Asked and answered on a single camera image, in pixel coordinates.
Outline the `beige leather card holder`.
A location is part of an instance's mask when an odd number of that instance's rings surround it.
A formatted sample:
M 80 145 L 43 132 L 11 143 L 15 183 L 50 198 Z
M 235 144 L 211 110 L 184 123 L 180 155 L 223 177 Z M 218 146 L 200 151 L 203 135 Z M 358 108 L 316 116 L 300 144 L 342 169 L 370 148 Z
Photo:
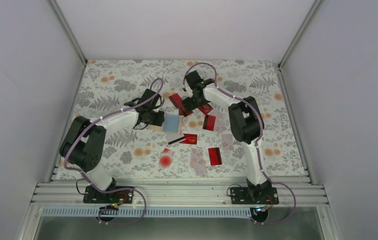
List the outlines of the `beige leather card holder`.
M 162 126 L 149 125 L 148 129 L 154 132 L 180 134 L 181 127 L 182 127 L 182 120 L 183 118 L 180 115 L 167 114 L 165 115 L 165 120 Z

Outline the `red magnetic stripe card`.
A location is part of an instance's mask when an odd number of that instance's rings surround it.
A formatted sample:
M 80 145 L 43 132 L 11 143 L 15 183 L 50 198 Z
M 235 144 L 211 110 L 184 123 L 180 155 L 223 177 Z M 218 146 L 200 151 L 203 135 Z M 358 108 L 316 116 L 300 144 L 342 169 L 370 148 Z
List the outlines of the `red magnetic stripe card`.
M 216 116 L 214 116 L 214 115 L 206 115 L 205 118 L 204 118 L 204 122 L 203 122 L 202 128 L 204 130 L 214 131 L 215 122 L 216 122 Z

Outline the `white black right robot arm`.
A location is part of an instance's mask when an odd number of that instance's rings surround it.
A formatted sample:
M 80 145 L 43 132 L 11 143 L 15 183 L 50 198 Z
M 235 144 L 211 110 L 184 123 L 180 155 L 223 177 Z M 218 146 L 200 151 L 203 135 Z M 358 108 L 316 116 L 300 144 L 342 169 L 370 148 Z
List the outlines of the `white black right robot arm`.
M 188 86 L 183 87 L 183 90 L 188 91 L 190 95 L 182 100 L 184 111 L 189 112 L 208 103 L 216 104 L 223 109 L 227 108 L 231 133 L 242 144 L 248 166 L 248 198 L 255 204 L 261 203 L 266 199 L 271 183 L 261 165 L 260 141 L 264 122 L 256 100 L 251 96 L 246 98 L 235 96 L 218 86 L 213 79 L 202 79 L 195 70 L 186 73 L 184 82 Z

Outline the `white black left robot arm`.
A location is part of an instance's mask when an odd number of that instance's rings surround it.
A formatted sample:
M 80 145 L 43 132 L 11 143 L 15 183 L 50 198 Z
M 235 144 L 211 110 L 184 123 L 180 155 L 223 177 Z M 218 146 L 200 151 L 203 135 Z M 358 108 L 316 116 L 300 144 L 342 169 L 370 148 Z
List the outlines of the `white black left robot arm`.
M 160 127 L 165 117 L 158 109 L 162 102 L 158 92 L 146 89 L 141 97 L 125 103 L 124 108 L 96 120 L 76 117 L 59 150 L 64 167 L 71 163 L 70 169 L 90 183 L 102 202 L 112 201 L 116 195 L 115 182 L 100 163 L 107 135 L 139 124 Z

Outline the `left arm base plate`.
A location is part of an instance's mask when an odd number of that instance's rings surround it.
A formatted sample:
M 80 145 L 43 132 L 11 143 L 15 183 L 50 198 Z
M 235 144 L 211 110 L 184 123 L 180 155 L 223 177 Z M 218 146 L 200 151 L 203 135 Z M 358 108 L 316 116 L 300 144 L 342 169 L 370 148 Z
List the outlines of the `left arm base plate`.
M 83 203 L 85 204 L 131 204 L 134 195 L 132 186 L 116 186 L 120 189 L 113 193 L 101 193 L 92 186 L 86 187 Z

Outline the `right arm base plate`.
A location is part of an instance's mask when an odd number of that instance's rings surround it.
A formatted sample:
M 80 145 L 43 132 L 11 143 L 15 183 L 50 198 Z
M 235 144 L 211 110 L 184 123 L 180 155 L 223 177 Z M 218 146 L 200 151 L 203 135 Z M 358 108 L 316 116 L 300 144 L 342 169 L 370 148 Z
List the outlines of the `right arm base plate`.
M 229 189 L 233 205 L 278 205 L 279 197 L 275 187 L 263 193 L 254 193 L 248 187 L 233 186 Z

